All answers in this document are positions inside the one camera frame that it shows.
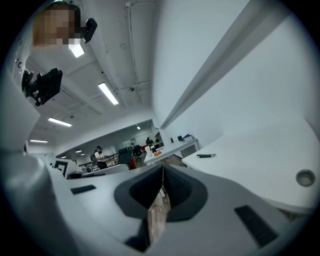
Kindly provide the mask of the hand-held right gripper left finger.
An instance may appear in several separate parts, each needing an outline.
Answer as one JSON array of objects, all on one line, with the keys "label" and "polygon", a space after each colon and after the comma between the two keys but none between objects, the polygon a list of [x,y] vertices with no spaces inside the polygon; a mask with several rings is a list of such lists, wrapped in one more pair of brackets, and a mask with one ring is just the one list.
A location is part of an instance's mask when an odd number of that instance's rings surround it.
[{"label": "hand-held right gripper left finger", "polygon": [[65,180],[49,171],[56,202],[74,256],[162,256],[164,245],[150,245],[148,209],[163,180],[160,165],[98,177]]}]

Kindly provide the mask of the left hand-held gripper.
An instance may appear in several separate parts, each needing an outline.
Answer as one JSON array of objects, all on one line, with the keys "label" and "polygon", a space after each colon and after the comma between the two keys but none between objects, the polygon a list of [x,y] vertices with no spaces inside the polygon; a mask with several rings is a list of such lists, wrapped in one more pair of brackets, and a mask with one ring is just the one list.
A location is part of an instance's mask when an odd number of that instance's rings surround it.
[{"label": "left hand-held gripper", "polygon": [[69,179],[70,174],[80,173],[82,171],[82,168],[70,159],[56,158],[53,166],[62,173],[65,179]]}]

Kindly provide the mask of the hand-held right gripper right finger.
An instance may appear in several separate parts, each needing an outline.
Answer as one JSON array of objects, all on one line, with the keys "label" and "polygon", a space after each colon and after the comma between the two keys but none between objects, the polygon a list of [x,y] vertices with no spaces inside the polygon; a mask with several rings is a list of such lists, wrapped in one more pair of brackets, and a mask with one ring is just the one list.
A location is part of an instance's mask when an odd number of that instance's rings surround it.
[{"label": "hand-held right gripper right finger", "polygon": [[175,165],[162,176],[171,209],[148,256],[279,256],[309,220],[289,221],[226,178]]}]

